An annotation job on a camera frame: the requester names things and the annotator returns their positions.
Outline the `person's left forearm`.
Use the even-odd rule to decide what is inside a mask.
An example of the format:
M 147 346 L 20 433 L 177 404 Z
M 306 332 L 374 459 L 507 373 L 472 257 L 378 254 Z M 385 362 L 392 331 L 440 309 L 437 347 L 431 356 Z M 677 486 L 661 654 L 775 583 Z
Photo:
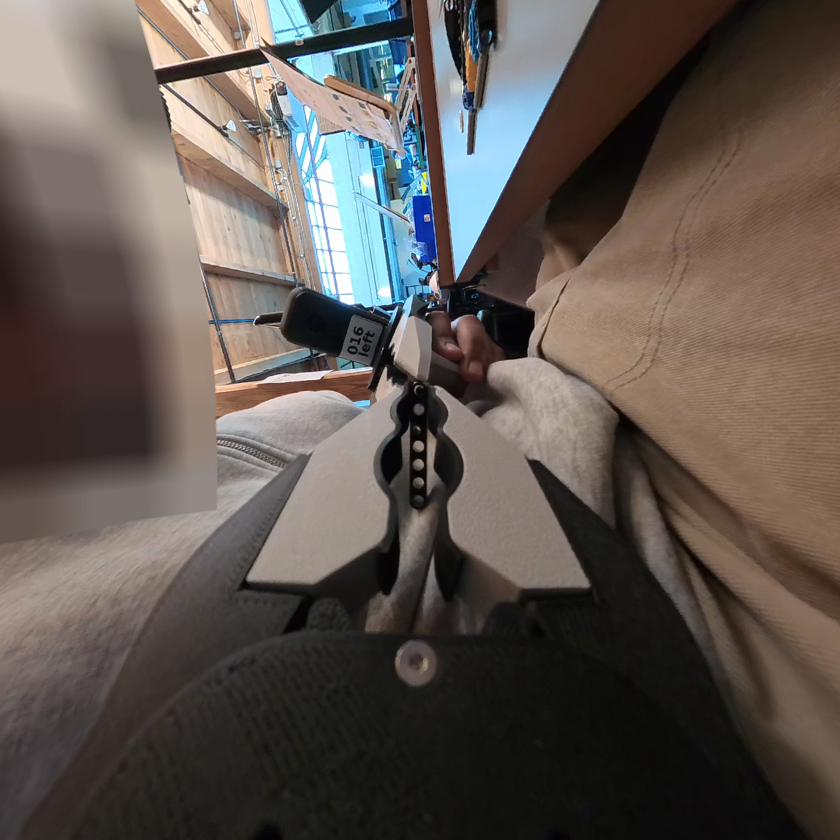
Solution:
M 463 398 L 528 459 L 546 466 L 609 526 L 618 417 L 591 386 L 545 360 L 492 364 Z

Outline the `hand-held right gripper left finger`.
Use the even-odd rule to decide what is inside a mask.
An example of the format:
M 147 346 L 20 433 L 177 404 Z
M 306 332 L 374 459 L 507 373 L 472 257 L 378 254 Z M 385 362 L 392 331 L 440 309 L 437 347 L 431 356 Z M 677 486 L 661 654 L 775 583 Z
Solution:
M 400 564 L 396 491 L 406 489 L 407 388 L 363 410 L 312 451 L 251 566 L 250 588 L 389 594 Z

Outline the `white table with wooden edge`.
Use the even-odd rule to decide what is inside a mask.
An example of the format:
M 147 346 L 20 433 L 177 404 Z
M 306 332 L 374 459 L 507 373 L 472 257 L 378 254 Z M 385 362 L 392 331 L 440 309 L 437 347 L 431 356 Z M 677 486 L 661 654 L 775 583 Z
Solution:
M 441 2 L 413 2 L 439 279 L 469 281 L 733 6 L 498 2 L 467 153 Z

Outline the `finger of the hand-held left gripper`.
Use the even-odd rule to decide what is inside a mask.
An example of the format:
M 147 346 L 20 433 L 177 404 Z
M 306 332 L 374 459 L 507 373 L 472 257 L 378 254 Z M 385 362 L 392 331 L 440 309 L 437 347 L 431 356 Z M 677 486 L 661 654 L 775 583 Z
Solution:
M 433 331 L 425 319 L 424 306 L 417 296 L 402 305 L 384 348 L 385 389 L 397 389 L 406 382 L 427 385 L 432 381 Z

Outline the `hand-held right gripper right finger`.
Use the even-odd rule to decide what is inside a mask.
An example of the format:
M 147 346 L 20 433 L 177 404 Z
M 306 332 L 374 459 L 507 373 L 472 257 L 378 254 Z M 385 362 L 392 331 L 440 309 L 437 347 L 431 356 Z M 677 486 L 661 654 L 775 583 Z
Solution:
M 522 452 L 438 386 L 428 427 L 444 487 L 434 541 L 444 599 L 587 593 L 590 582 Z

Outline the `black clamp under table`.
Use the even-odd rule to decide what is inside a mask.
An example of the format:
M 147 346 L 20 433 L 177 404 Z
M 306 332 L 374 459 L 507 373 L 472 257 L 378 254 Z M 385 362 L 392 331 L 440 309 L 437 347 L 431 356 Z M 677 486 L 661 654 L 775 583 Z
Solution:
M 442 291 L 447 293 L 446 311 L 452 320 L 475 315 L 507 358 L 528 356 L 535 323 L 531 309 L 494 297 L 475 281 L 455 284 Z

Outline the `wooden bench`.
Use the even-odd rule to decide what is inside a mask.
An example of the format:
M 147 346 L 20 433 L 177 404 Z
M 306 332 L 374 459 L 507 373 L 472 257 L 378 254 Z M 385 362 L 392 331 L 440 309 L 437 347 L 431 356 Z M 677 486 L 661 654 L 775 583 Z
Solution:
M 279 396 L 301 392 L 336 392 L 352 402 L 369 400 L 372 369 L 283 374 L 268 380 L 216 387 L 216 418 L 247 410 Z

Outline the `black steel beam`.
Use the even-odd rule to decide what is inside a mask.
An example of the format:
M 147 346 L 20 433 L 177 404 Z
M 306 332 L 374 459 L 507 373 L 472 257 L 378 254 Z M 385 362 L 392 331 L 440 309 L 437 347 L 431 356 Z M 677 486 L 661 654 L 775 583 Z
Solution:
M 241 49 L 229 54 L 189 59 L 177 64 L 154 69 L 158 84 L 209 77 L 232 70 L 259 67 L 269 63 L 270 58 L 287 60 L 302 56 L 329 53 L 351 47 L 372 46 L 382 41 L 410 38 L 414 35 L 414 24 L 410 17 L 371 24 L 299 38 L 278 45 L 264 45 L 258 48 Z

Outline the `grey sweatshirt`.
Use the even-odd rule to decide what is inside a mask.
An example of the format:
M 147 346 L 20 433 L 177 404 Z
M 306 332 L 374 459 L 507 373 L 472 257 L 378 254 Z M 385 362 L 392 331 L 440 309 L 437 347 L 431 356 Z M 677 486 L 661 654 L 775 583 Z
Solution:
M 152 607 L 194 550 L 297 456 L 363 410 L 300 392 L 217 421 L 217 507 L 2 546 L 1 832 L 78 749 Z

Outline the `black lego beam with holes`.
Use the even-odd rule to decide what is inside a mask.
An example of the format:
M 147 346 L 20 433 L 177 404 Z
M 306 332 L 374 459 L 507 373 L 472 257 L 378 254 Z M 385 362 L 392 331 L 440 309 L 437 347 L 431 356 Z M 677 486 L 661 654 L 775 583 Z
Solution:
M 412 385 L 409 413 L 409 501 L 415 510 L 422 510 L 427 504 L 427 402 L 428 389 L 421 383 Z

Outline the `person's left hand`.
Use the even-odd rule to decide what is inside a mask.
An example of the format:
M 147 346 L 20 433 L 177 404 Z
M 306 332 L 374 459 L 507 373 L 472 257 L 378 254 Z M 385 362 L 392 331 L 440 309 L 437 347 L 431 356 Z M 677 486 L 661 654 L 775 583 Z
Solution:
M 445 311 L 432 311 L 426 321 L 432 330 L 433 352 L 456 364 L 467 384 L 483 382 L 489 367 L 507 358 L 475 315 L 452 320 Z

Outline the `tan pants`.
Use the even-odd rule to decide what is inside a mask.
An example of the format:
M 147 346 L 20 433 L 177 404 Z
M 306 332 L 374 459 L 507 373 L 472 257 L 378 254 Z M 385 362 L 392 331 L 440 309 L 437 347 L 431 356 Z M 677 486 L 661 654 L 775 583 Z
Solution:
M 746 3 L 622 215 L 606 164 L 553 199 L 526 357 L 616 412 L 615 525 L 809 838 L 838 838 L 838 29 Z

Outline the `black metal frame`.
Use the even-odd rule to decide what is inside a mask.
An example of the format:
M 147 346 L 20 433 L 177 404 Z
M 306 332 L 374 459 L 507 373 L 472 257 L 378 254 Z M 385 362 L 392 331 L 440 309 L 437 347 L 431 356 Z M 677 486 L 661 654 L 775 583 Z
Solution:
M 354 303 L 352 306 L 355 307 L 355 308 L 358 308 L 358 309 L 362 309 L 366 312 L 375 312 L 375 313 L 379 313 L 379 314 L 382 314 L 382 315 L 387 314 L 390 317 L 391 313 L 394 310 L 399 309 L 399 307 L 402 306 L 402 303 L 403 303 L 403 301 L 399 301 L 397 303 L 392 303 L 392 304 L 388 304 L 388 305 L 370 306 L 370 307 L 363 306 L 360 303 Z M 270 327 L 277 327 L 278 328 L 279 325 L 281 324 L 283 314 L 284 314 L 283 311 L 274 311 L 274 312 L 263 313 L 263 314 L 258 315 L 254 319 L 253 324 L 255 326 L 261 326 L 262 325 L 262 326 L 270 326 Z

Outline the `blue box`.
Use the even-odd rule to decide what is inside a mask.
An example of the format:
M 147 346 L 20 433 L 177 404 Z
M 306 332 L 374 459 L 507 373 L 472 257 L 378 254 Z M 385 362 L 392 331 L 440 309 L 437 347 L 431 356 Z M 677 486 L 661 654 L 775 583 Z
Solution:
M 412 197 L 412 216 L 414 228 L 414 253 L 423 263 L 437 259 L 434 214 L 431 196 L 417 194 Z

